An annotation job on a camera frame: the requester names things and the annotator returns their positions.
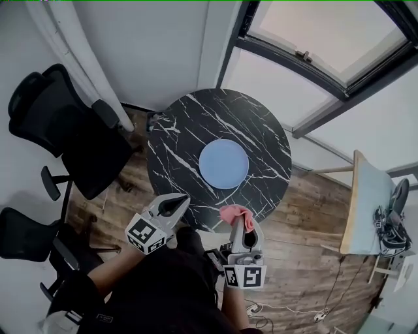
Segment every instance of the black sleeve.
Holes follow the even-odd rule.
[[[74,311],[85,316],[105,305],[93,281],[84,273],[74,271],[59,287],[48,315],[58,311]]]
[[[263,331],[257,328],[246,328],[240,330],[241,334],[263,334]]]

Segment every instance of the person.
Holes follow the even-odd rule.
[[[262,333],[249,327],[242,290],[225,285],[218,309],[217,273],[203,256],[200,235],[183,227],[176,236],[176,249],[164,245],[145,256],[128,244],[88,275],[75,271],[48,314],[81,315],[77,334]]]

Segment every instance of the light blue round plate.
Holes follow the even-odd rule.
[[[235,188],[247,176],[248,156],[236,142],[217,139],[202,150],[199,170],[211,186],[218,189]]]

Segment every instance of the round table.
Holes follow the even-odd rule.
[[[249,170],[236,188],[216,189],[199,172],[199,155],[218,138],[248,155]],[[203,89],[169,106],[148,141],[148,175],[156,194],[190,195],[183,220],[210,232],[229,232],[219,208],[240,204],[257,222],[280,203],[291,176],[289,142],[278,120],[260,102],[229,89]]]

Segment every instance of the wooden floorboard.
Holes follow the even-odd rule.
[[[136,131],[127,134],[127,139],[135,147],[144,147],[143,152],[132,156],[121,173],[126,181],[135,185],[134,189],[126,193],[113,183],[92,201],[87,201],[76,187],[72,190],[67,222],[79,230],[88,215],[95,215],[97,222],[93,225],[92,246],[125,243],[123,231],[132,216],[135,212],[140,213],[155,197],[146,168],[146,114],[129,112],[129,115]],[[320,244],[339,246],[346,227],[349,197],[349,189],[324,177],[293,168],[289,188],[281,204],[261,222],[266,237],[267,278],[263,289],[246,291],[246,298],[272,306],[288,306],[294,311],[312,311],[302,314],[285,308],[264,307],[258,315],[273,321],[275,333],[317,333],[315,311],[325,306],[340,265],[340,255],[320,247]],[[208,249],[228,240],[227,234],[202,232],[201,236]],[[364,256],[346,256],[327,304],[327,307],[336,307],[325,319],[326,326],[336,326],[350,334],[356,332],[370,308],[370,301],[382,284],[381,275],[375,275],[373,282],[367,284],[374,259],[371,256],[362,265]],[[351,288],[338,304],[360,266]],[[221,296],[221,282],[217,286]],[[258,326],[265,322],[262,318],[252,318],[251,323],[255,326],[258,320],[262,320]],[[271,324],[266,325],[263,331],[271,333]]]

